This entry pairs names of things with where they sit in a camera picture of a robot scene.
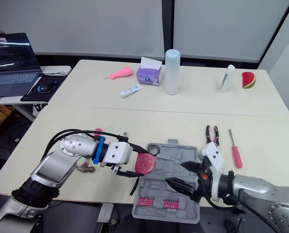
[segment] white bottle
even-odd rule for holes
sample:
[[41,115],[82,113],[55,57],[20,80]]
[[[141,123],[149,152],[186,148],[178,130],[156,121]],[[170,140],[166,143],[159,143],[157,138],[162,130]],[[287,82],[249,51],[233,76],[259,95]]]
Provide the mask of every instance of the white bottle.
[[224,75],[223,81],[222,81],[221,86],[219,88],[220,92],[224,93],[227,90],[227,87],[230,84],[230,80],[232,78],[234,70],[235,70],[235,67],[233,65],[229,65],[227,67],[227,70],[226,70],[226,73]]
[[168,94],[174,95],[179,88],[180,52],[178,50],[166,51],[165,66],[166,91]]

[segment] desk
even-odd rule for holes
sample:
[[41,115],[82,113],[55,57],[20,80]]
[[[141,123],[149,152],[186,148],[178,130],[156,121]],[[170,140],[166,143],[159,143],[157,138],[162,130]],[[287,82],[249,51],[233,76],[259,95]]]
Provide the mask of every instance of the desk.
[[[168,138],[181,145],[205,145],[205,128],[217,125],[220,152],[225,158],[225,173],[263,178],[275,185],[289,186],[289,117],[231,116],[188,114],[139,110],[103,109],[77,106],[46,106],[28,129],[5,166],[0,171],[0,194],[10,195],[19,188],[39,164],[52,136],[68,128],[95,129],[121,134],[129,141],[145,147],[149,142],[167,143]],[[231,142],[227,130],[232,129],[241,152],[243,168],[233,165]],[[134,170],[136,154],[122,170]],[[60,191],[58,200],[133,203],[129,195],[135,178],[111,174],[109,167],[96,167],[93,174],[77,170]],[[202,206],[209,206],[203,200]]]
[[[65,72],[69,73],[71,71],[70,66],[47,66],[41,67],[41,70],[45,74],[49,73],[57,73],[57,72]],[[0,98],[0,105],[12,105],[15,109],[17,109],[20,113],[22,113],[29,120],[33,121],[35,116],[32,115],[26,108],[20,106],[22,104],[34,104],[34,103],[47,103],[40,101],[20,101],[23,96],[10,96],[10,97],[2,97]]]
[[[265,70],[236,69],[228,91],[222,94],[218,87],[225,68],[180,67],[181,84],[176,95],[166,93],[165,80],[162,80],[160,87],[143,84],[143,90],[120,98],[121,91],[138,83],[135,73],[139,65],[81,60],[49,101],[49,105],[289,117],[287,107]],[[132,76],[114,81],[104,79],[126,66],[134,71]],[[244,71],[256,74],[257,81],[251,89],[241,87],[241,73]]]

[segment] tool case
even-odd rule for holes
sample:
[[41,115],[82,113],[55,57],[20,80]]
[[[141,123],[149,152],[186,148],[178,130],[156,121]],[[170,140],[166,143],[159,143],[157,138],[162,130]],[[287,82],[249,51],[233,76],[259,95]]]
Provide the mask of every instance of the tool case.
[[186,161],[198,161],[197,148],[178,145],[175,139],[158,146],[155,169],[140,178],[132,215],[135,218],[196,224],[199,222],[199,204],[171,188],[165,178],[176,177],[197,188],[197,175],[182,167]]

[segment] pink screwdriver handle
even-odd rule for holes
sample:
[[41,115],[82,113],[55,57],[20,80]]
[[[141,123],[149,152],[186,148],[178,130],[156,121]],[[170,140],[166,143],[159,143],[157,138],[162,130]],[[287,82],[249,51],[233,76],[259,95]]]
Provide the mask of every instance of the pink screwdriver handle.
[[233,146],[232,151],[233,151],[233,158],[234,158],[234,162],[235,162],[236,167],[242,168],[241,155],[238,151],[237,146]]
[[125,77],[128,75],[131,75],[132,73],[133,73],[133,70],[131,68],[124,67],[119,72],[114,73],[114,74],[110,74],[110,79],[114,80],[114,79],[119,78],[119,77]]

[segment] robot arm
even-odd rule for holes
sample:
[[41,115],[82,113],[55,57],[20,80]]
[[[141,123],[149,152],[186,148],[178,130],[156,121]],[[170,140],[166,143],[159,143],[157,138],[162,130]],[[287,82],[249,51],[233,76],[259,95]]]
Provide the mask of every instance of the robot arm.
[[252,212],[274,231],[289,233],[289,187],[275,186],[260,178],[234,176],[232,171],[228,175],[222,174],[224,160],[214,143],[201,150],[200,159],[202,163],[188,161],[181,164],[197,173],[196,190],[177,178],[167,178],[167,183],[196,202],[205,197],[217,209],[232,208],[219,207],[210,200],[222,199],[227,205]]
[[[100,163],[101,166],[112,166],[112,173],[116,175],[143,176],[131,171],[120,171],[120,165],[128,163],[133,150],[146,151],[140,146],[128,143],[127,138],[120,137],[120,139],[124,141],[106,144],[103,137],[91,138],[84,133],[62,138],[57,149],[41,161],[25,183],[12,192],[11,197],[0,209],[0,231],[4,227],[6,216],[27,219],[36,219],[40,216],[48,208],[51,200],[58,197],[59,188],[74,171],[81,157],[91,158],[95,164]],[[21,229],[21,232],[29,231],[26,228]]]

